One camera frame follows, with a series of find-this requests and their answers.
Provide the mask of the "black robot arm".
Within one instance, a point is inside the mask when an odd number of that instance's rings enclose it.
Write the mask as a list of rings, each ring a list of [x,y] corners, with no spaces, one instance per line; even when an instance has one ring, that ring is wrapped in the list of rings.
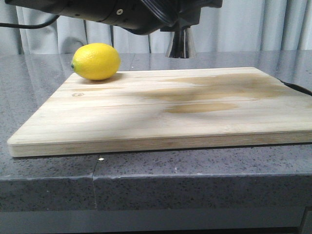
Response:
[[[179,31],[199,24],[203,7],[220,8],[221,0],[7,0],[26,7],[121,27],[135,35]]]

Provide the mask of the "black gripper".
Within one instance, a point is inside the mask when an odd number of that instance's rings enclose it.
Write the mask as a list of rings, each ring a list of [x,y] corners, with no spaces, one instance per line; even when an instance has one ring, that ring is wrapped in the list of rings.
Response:
[[[161,32],[175,32],[199,24],[201,8],[221,8],[223,0],[176,0],[177,20],[173,26],[164,26]]]

